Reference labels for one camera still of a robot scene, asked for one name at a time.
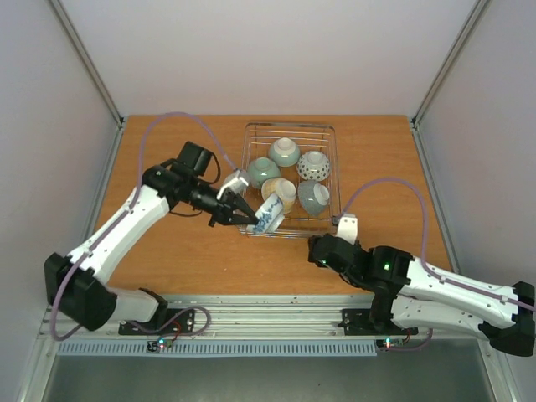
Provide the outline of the blue floral white bowl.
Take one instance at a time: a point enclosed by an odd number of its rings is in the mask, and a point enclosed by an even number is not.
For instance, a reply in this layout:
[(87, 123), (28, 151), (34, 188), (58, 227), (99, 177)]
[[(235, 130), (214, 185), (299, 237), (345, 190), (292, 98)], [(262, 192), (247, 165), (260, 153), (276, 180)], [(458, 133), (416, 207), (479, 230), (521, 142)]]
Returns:
[(262, 235), (276, 231), (285, 218), (284, 205), (281, 198), (276, 193), (272, 193), (259, 207), (255, 213), (255, 217), (258, 219), (258, 222), (247, 225), (247, 233)]

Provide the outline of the green ring patterned bowl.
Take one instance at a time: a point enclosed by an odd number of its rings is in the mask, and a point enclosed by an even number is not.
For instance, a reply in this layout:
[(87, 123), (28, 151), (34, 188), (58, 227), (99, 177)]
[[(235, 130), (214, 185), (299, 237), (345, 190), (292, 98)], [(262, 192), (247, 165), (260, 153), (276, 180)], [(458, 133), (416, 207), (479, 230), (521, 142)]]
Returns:
[(248, 165), (246, 172), (251, 179), (251, 186), (260, 189), (266, 180), (279, 178), (281, 171), (268, 157), (258, 157)]

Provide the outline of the yellow blue patterned bowl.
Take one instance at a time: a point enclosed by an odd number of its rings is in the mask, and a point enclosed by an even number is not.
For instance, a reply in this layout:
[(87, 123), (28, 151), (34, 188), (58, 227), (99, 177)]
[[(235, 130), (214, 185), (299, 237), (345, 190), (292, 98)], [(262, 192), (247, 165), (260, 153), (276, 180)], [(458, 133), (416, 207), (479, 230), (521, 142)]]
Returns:
[(271, 178), (266, 180), (261, 187), (261, 196), (267, 200), (275, 193), (283, 203), (284, 214), (289, 214), (296, 203), (296, 187), (285, 178)]

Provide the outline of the pale green bowl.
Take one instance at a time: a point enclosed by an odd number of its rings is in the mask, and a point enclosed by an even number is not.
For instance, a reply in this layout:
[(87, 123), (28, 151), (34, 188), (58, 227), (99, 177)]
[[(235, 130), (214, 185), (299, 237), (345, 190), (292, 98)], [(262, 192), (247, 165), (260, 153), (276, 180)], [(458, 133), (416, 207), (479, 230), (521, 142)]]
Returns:
[(289, 137), (275, 140), (269, 149), (269, 158), (279, 167), (296, 165), (301, 156), (299, 146)]

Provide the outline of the grey speckled bowl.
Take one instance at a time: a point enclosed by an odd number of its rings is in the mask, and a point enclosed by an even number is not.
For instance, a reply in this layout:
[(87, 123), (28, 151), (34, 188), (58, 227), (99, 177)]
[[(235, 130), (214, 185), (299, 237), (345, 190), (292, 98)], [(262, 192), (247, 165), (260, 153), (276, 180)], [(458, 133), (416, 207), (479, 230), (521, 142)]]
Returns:
[(298, 185), (297, 195), (302, 208), (311, 216), (320, 215), (329, 205), (327, 187), (315, 180), (306, 180)]

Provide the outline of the pink patterned bowl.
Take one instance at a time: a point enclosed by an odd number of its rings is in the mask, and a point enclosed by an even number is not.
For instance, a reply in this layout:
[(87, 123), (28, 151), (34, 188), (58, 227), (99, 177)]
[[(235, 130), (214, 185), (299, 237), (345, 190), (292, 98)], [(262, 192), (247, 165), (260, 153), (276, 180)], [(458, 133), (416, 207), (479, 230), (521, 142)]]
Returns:
[(296, 164), (296, 170), (303, 180), (321, 182), (330, 176), (331, 165), (324, 153), (309, 151), (300, 156)]

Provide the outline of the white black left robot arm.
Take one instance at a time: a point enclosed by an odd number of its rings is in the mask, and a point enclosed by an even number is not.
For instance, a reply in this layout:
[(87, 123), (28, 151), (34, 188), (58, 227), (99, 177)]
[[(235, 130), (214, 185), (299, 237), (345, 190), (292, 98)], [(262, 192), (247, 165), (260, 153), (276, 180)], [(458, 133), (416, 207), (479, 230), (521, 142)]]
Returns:
[(95, 331), (110, 321), (141, 325), (159, 333), (170, 323), (167, 302), (147, 289), (111, 289), (107, 283), (131, 247), (177, 204), (209, 214), (209, 225), (257, 224), (241, 191), (251, 179), (237, 169), (221, 188), (203, 179), (215, 155), (186, 142), (177, 157), (148, 168), (116, 213), (68, 255), (53, 253), (44, 263), (50, 322), (63, 313), (79, 326)]

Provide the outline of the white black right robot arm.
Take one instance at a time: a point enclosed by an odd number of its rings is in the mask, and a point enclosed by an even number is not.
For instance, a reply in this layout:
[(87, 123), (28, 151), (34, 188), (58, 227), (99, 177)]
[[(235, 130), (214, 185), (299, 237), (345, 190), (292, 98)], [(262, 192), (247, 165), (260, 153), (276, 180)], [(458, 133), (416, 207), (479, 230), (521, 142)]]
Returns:
[(531, 357), (535, 347), (535, 288), (524, 281), (500, 286), (428, 265), (382, 245), (365, 250), (331, 234), (308, 241), (309, 262), (372, 293), (368, 317), (377, 333), (443, 329), (487, 340), (496, 350)]

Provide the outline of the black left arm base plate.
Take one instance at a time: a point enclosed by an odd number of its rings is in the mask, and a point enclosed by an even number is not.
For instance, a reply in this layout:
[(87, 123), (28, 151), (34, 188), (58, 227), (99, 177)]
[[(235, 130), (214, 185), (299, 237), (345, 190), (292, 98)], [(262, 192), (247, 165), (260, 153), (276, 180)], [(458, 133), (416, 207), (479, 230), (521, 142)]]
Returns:
[(158, 312), (149, 322), (126, 321), (119, 324), (122, 336), (168, 335), (179, 331), (191, 333), (195, 323), (195, 311), (187, 308), (171, 308)]

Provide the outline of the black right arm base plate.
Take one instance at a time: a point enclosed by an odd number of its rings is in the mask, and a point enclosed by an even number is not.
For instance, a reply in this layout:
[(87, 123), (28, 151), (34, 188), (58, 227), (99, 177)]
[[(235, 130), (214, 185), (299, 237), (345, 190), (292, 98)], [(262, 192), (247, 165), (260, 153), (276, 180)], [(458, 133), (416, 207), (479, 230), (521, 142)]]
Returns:
[(346, 336), (373, 336), (373, 335), (417, 335), (419, 330), (417, 327), (403, 329), (396, 327), (392, 322), (387, 324), (385, 329), (378, 330), (369, 321), (369, 309), (361, 308), (346, 308), (341, 310), (342, 318), (338, 327), (341, 327)]

